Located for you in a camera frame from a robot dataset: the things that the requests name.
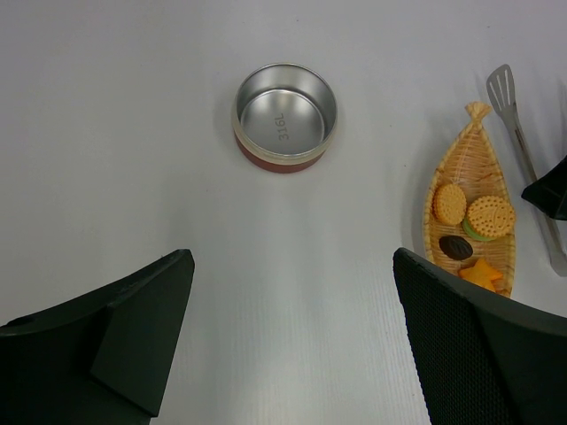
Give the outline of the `small round sandwich cookie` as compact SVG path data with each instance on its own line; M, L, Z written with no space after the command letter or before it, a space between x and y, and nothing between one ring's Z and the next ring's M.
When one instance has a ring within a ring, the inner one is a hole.
M440 186L432 202L435 217L443 224L456 226L464 219L467 200L463 190L456 184Z

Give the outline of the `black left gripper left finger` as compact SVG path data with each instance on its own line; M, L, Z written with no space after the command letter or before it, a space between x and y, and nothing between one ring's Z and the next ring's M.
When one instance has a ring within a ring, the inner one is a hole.
M1 327L3 424L148 424L159 415L195 271L176 250Z

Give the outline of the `large round dotted biscuit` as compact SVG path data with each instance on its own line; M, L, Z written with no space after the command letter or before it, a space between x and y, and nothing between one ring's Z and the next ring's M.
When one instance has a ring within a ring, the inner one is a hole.
M479 240L494 240L513 230L516 212L503 197L483 196L473 201L466 212L467 229Z

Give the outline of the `dark chocolate leaf cookie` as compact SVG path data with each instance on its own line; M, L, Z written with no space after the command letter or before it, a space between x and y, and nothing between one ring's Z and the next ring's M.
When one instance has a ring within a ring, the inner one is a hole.
M470 243L461 236L442 236L439 248L447 257L456 261L468 259L474 252Z

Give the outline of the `green round cookie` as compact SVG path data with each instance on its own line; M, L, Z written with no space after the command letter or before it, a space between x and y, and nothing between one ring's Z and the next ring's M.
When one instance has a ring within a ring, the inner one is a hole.
M479 241L479 242L490 242L494 240L494 237L490 237L490 236L482 236L479 233L477 233L472 226L470 225L469 221L467 218L464 218L463 222L462 222L462 228L464 230L464 232L472 239Z

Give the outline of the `stainless steel tongs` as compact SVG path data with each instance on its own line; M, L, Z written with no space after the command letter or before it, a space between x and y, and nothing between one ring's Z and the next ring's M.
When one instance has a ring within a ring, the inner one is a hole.
M508 64L499 66L488 76L486 90L493 109L509 133L525 183L535 183L538 176L519 121L514 77ZM562 237L560 226L543 212L536 212L535 217L547 247L550 265L559 276L565 277L566 239Z

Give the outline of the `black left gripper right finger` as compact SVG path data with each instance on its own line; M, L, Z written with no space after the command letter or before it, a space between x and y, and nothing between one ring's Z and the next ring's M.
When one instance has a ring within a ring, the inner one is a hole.
M483 290L406 248L393 275L433 424L564 424L566 319Z

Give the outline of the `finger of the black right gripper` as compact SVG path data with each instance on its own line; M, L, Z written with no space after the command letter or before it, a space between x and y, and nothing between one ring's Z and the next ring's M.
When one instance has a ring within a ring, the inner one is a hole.
M567 220L566 206L567 158L553 169L528 185L522 199L539 209L552 220Z

